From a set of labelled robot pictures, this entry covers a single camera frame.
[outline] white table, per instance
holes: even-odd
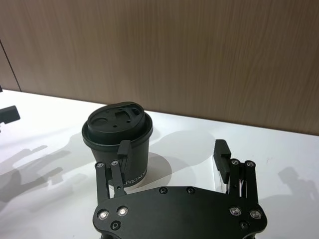
[[[101,104],[4,91],[0,109],[21,120],[1,125],[0,238],[93,239],[95,160],[81,128]],[[149,112],[154,122],[148,173],[135,192],[158,186],[217,190],[216,138],[233,157],[257,163],[268,217],[259,239],[319,238],[319,137]]]

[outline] brown wood panel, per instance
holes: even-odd
[[[19,91],[19,86],[16,83],[10,65],[6,60],[4,51],[0,46],[0,85],[3,89]]]
[[[319,134],[317,0],[0,0],[20,86]]]

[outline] bolt head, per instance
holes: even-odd
[[[193,187],[186,188],[186,191],[187,191],[188,194],[194,194],[195,193],[195,189]]]
[[[126,207],[121,207],[118,209],[118,215],[124,217],[129,212],[129,209]]]
[[[99,219],[100,220],[104,220],[104,219],[106,219],[108,217],[108,215],[109,215],[108,211],[102,211],[102,212],[99,213]]]
[[[251,210],[250,211],[250,216],[253,218],[253,219],[261,219],[261,214],[260,212],[256,211],[256,210]]]
[[[229,209],[229,211],[230,211],[231,215],[233,215],[233,216],[239,216],[241,214],[240,209],[237,207],[231,207]]]
[[[111,164],[112,164],[113,166],[117,165],[118,163],[119,163],[119,162],[118,162],[117,160],[114,160],[114,161],[111,162]]]
[[[159,188],[159,193],[161,194],[166,194],[168,192],[167,188],[166,187],[160,187]]]
[[[248,229],[249,228],[249,223],[246,222],[246,221],[242,221],[242,222],[240,222],[240,227],[242,229]]]
[[[233,160],[231,161],[231,163],[234,164],[234,165],[238,165],[238,164],[239,164],[239,161],[238,161],[237,159],[233,159]]]
[[[121,227],[121,223],[119,221],[113,221],[111,223],[111,229],[116,231]]]
[[[247,164],[247,166],[249,166],[249,167],[254,167],[254,166],[255,166],[255,164],[254,164],[253,162],[251,162],[251,161],[247,162],[246,164]]]

